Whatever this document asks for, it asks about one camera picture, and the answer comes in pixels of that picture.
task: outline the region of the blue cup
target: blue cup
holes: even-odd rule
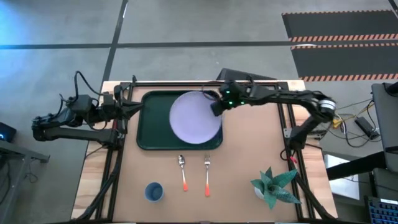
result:
[[[145,188],[145,198],[150,202],[162,200],[163,195],[164,191],[160,183],[152,182]]]

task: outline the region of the gray floor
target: gray floor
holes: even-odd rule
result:
[[[110,44],[122,0],[0,0],[1,44]],[[282,12],[390,9],[388,0],[130,0],[119,43],[287,40]],[[0,121],[18,130],[16,144],[51,154],[33,164],[39,176],[28,181],[12,223],[67,221],[78,187],[87,142],[37,142],[30,121],[58,108],[58,93],[73,94],[73,74],[81,70],[99,90],[109,49],[0,50]],[[110,80],[209,80],[227,67],[278,79],[298,79],[289,47],[118,49]],[[371,97],[380,81],[307,83],[332,96],[338,106]],[[81,93],[89,93],[80,82]],[[356,113],[366,104],[340,111]],[[350,121],[352,132],[360,130]],[[353,141],[360,144],[363,139]],[[382,150],[379,142],[355,149],[328,134],[325,152],[362,157]],[[347,210],[338,208],[339,213]]]

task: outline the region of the potted plant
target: potted plant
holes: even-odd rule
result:
[[[296,169],[284,172],[276,177],[272,176],[271,167],[268,168],[266,173],[260,171],[261,179],[251,181],[254,186],[254,193],[268,203],[269,209],[274,208],[277,199],[287,203],[301,203],[294,195],[283,189],[293,180],[296,174]]]

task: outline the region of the fork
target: fork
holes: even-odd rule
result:
[[[210,165],[210,154],[205,154],[205,166],[206,166],[206,190],[205,195],[206,197],[210,196],[210,189],[209,189],[209,165]]]

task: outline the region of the white plate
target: white plate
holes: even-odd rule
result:
[[[190,144],[212,139],[221,126],[221,116],[215,116],[210,108],[212,102],[201,91],[190,91],[178,97],[170,109],[174,134]]]

